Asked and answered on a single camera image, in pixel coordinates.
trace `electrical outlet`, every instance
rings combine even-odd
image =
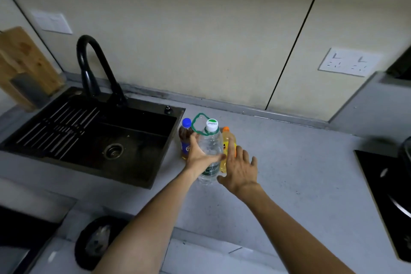
[[[40,28],[44,31],[54,31],[63,34],[73,33],[62,13],[49,13],[32,10],[31,14]]]
[[[372,73],[382,54],[358,50],[331,48],[319,70],[366,77]]]

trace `black faucet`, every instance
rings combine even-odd
[[[101,66],[106,72],[107,78],[111,84],[111,91],[113,94],[111,95],[110,99],[117,105],[117,106],[125,106],[127,105],[127,99],[121,89],[120,85],[118,84],[117,80],[115,79],[113,72],[111,71],[110,65],[104,56],[103,50],[101,49],[99,43],[89,35],[83,35],[77,41],[77,60],[79,61],[80,69],[81,69],[81,79],[83,81],[83,88],[88,96],[97,96],[101,93],[99,85],[97,84],[96,78],[92,73],[90,66],[87,61],[87,52],[86,47],[90,44],[94,49],[97,58],[99,59]]]

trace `sink basin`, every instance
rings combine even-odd
[[[0,149],[151,188],[184,108],[69,88],[0,144]]]

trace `gray countertop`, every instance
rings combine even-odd
[[[397,259],[354,149],[394,155],[395,148],[321,129],[196,105],[133,97],[204,112],[230,127],[237,143],[259,161],[258,181],[269,196],[356,273],[410,273]],[[31,115],[13,118],[0,140]],[[151,190],[0,152],[0,176],[37,188],[136,214],[184,167],[176,134]],[[218,183],[195,182],[176,227],[276,255],[261,226]]]

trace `stove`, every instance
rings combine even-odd
[[[398,257],[411,262],[411,178],[399,158],[354,151]]]

